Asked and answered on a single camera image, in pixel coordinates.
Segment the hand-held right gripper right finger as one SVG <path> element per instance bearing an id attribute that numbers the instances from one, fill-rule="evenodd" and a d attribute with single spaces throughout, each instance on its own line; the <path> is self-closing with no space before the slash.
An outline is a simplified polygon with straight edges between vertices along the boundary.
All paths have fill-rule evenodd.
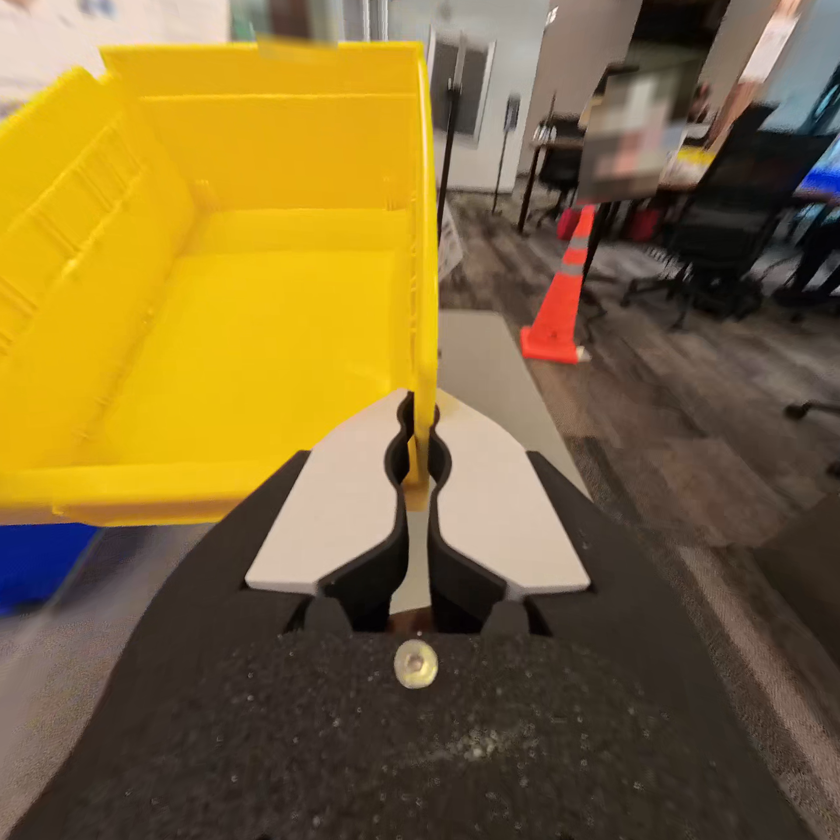
<path id="1" fill-rule="evenodd" d="M 441 630 L 478 632 L 498 604 L 591 588 L 535 455 L 475 408 L 453 396 L 437 399 L 427 568 Z"/>

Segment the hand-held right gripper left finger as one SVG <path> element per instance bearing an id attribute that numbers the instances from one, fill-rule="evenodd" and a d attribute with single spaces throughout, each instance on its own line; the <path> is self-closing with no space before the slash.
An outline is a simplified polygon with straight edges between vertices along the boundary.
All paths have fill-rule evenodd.
<path id="1" fill-rule="evenodd" d="M 245 574 L 260 595 L 333 599 L 353 630 L 384 632 L 410 560 L 403 480 L 411 393 L 398 388 L 305 453 Z"/>

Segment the yellow plastic bin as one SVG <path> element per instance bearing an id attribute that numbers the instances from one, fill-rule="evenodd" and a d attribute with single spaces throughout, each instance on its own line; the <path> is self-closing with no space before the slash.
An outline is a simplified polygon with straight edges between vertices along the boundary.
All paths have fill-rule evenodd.
<path id="1" fill-rule="evenodd" d="M 416 41 L 107 45 L 2 122 L 3 526 L 217 521 L 438 368 Z"/>

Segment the blue plastic bin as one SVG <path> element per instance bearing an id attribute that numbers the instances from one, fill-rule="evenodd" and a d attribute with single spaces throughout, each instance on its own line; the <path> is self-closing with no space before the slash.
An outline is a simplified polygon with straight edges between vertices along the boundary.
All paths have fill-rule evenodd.
<path id="1" fill-rule="evenodd" d="M 1 616 L 48 602 L 98 534 L 84 523 L 1 527 Z"/>

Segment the orange traffic cone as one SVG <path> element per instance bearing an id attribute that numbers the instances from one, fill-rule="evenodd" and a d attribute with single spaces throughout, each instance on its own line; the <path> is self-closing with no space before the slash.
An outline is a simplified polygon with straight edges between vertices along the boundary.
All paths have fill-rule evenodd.
<path id="1" fill-rule="evenodd" d="M 534 323 L 520 330 L 526 360 L 578 364 L 587 359 L 574 337 L 596 205 L 585 205 Z"/>

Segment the white printed sheet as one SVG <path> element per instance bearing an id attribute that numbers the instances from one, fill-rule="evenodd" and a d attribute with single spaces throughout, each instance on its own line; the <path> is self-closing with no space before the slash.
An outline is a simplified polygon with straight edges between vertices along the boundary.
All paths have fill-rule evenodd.
<path id="1" fill-rule="evenodd" d="M 456 270 L 464 258 L 464 250 L 449 205 L 444 205 L 437 246 L 438 282 L 441 284 Z"/>

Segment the black office chair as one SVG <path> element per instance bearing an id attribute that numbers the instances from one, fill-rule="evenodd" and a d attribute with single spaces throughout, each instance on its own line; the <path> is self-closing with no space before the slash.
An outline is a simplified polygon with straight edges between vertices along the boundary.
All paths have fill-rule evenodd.
<path id="1" fill-rule="evenodd" d="M 665 291 L 667 299 L 679 302 L 675 330 L 684 327 L 692 308 L 721 319 L 742 319 L 760 307 L 763 294 L 749 278 L 750 270 L 796 189 L 836 137 L 761 130 L 758 118 L 769 117 L 774 109 L 750 106 L 735 121 L 664 239 L 665 254 L 675 258 L 677 272 L 631 280 L 621 307 Z"/>
<path id="2" fill-rule="evenodd" d="M 538 180 L 543 186 L 554 190 L 558 197 L 556 203 L 538 217 L 537 227 L 549 218 L 557 221 L 565 208 L 565 202 L 576 192 L 584 138 L 580 119 L 578 114 L 554 115 L 547 119 L 541 129 L 541 140 L 550 143 L 562 141 L 562 144 L 543 146 L 542 167 Z"/>

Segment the thin black stand pole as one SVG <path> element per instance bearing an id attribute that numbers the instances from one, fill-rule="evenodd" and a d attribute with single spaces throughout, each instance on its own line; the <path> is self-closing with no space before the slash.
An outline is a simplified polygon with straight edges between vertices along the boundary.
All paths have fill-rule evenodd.
<path id="1" fill-rule="evenodd" d="M 505 160 L 505 155 L 508 146 L 508 137 L 511 133 L 515 133 L 517 126 L 518 126 L 518 118 L 519 118 L 519 111 L 520 111 L 520 103 L 521 103 L 521 95 L 518 93 L 511 93 L 507 98 L 506 103 L 506 110 L 505 116 L 503 121 L 502 127 L 502 141 L 500 147 L 500 156 L 498 162 L 498 169 L 497 169 L 497 180 L 495 184 L 495 188 L 493 191 L 492 203 L 491 203 L 491 215 L 495 215 L 497 212 L 497 204 L 498 204 L 498 197 L 500 192 L 501 186 L 501 175 Z"/>

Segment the black tripod pole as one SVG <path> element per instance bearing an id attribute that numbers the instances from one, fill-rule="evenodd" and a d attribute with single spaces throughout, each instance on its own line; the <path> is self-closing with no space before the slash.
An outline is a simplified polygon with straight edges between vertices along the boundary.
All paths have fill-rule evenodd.
<path id="1" fill-rule="evenodd" d="M 439 185 L 438 185 L 438 189 L 437 189 L 437 241 L 438 242 L 440 242 L 442 232 L 443 232 L 444 215 L 445 215 L 445 202 L 446 202 L 446 195 L 447 195 L 447 190 L 448 190 L 449 171 L 450 171 L 450 165 L 451 165 L 451 160 L 452 160 L 451 156 L 452 156 L 452 152 L 453 152 L 455 134 L 456 134 L 456 130 L 457 130 L 460 99 L 461 99 L 460 82 L 456 81 L 454 78 L 450 78 L 448 80 L 448 89 L 447 89 L 448 117 L 447 117 L 446 139 L 445 139 L 445 145 L 444 145 L 444 158 L 443 158 L 443 164 L 442 164 L 442 171 L 441 171 L 440 179 L 439 179 Z"/>

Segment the white paper sheet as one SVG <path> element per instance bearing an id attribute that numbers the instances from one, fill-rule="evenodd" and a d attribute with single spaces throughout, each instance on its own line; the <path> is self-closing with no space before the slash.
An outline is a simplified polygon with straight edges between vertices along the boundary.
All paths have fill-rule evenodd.
<path id="1" fill-rule="evenodd" d="M 1 118 L 73 67 L 104 71 L 104 46 L 228 41 L 227 1 L 2 1 Z"/>

